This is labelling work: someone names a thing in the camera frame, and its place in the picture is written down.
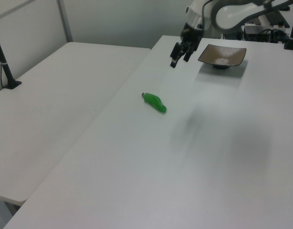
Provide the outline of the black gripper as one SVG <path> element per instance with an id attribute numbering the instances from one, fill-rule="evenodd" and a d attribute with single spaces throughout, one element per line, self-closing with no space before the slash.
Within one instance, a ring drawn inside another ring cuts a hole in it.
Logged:
<path id="1" fill-rule="evenodd" d="M 193 28 L 188 23 L 185 23 L 181 32 L 181 40 L 184 46 L 185 55 L 183 60 L 188 62 L 191 55 L 197 50 L 199 43 L 204 35 L 204 28 L 202 24 L 198 24 Z M 182 45 L 177 42 L 170 54 L 172 68 L 175 68 L 182 53 Z"/>

